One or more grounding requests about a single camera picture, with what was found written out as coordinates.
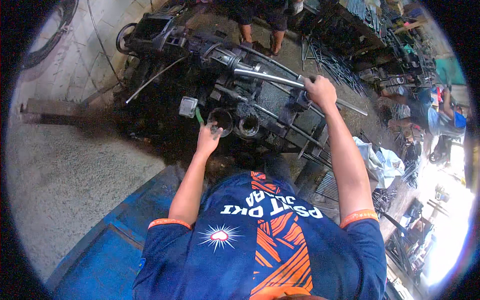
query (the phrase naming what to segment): wooden plank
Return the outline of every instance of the wooden plank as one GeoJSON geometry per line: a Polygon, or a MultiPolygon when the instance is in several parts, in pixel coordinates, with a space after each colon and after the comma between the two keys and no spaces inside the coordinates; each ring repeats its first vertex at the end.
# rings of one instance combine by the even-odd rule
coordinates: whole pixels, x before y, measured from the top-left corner
{"type": "Polygon", "coordinates": [[[418,26],[422,26],[422,25],[425,25],[428,23],[428,20],[425,18],[425,17],[420,17],[418,19],[418,21],[416,22],[413,22],[412,24],[409,24],[407,26],[403,26],[402,28],[399,28],[397,30],[394,31],[395,34],[397,33],[400,33],[400,32],[404,32],[404,31],[407,31],[407,30],[410,30],[410,29],[413,29],[413,28],[416,28],[418,26]]]}
{"type": "Polygon", "coordinates": [[[76,115],[78,109],[79,106],[75,103],[29,98],[23,113],[72,117],[76,115]]]}

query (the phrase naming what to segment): blue shirt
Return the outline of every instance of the blue shirt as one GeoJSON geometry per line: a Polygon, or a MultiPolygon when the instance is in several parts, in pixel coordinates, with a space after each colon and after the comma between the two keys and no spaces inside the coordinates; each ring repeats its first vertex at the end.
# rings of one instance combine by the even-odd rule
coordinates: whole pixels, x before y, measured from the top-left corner
{"type": "Polygon", "coordinates": [[[456,111],[453,113],[455,115],[455,127],[464,128],[467,125],[467,118],[456,111]]]}
{"type": "Polygon", "coordinates": [[[134,299],[380,299],[386,258],[373,211],[340,227],[263,173],[217,186],[193,226],[150,223],[134,299]]]}

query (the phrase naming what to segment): white plastic bag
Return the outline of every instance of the white plastic bag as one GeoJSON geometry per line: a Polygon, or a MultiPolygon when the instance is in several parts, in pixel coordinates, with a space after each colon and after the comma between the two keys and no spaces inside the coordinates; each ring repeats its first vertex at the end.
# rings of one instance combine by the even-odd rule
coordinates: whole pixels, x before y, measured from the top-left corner
{"type": "Polygon", "coordinates": [[[353,140],[360,150],[365,167],[378,181],[377,189],[388,188],[395,176],[402,176],[405,173],[403,161],[393,151],[380,147],[377,155],[373,152],[372,144],[364,143],[356,136],[353,137],[353,140]]]}

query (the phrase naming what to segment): man's left arm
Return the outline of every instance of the man's left arm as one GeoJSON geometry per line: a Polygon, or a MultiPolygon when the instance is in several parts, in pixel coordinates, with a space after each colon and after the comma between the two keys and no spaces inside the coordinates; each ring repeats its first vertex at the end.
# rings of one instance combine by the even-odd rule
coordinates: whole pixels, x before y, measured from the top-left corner
{"type": "Polygon", "coordinates": [[[223,131],[222,128],[218,128],[215,133],[212,133],[212,125],[215,125],[215,122],[207,125],[203,123],[200,124],[197,151],[193,155],[192,162],[188,167],[187,173],[175,197],[173,197],[168,212],[170,219],[183,221],[189,225],[192,225],[197,220],[200,198],[202,196],[205,165],[211,153],[218,146],[218,140],[223,131]]]}

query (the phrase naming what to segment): green handle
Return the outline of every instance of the green handle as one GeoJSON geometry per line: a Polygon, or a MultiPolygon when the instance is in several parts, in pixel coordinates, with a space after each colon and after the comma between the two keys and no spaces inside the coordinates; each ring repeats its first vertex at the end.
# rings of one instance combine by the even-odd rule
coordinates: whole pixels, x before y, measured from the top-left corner
{"type": "Polygon", "coordinates": [[[195,116],[197,117],[199,123],[205,124],[204,119],[202,119],[202,116],[200,115],[200,109],[198,106],[195,108],[195,116]]]}

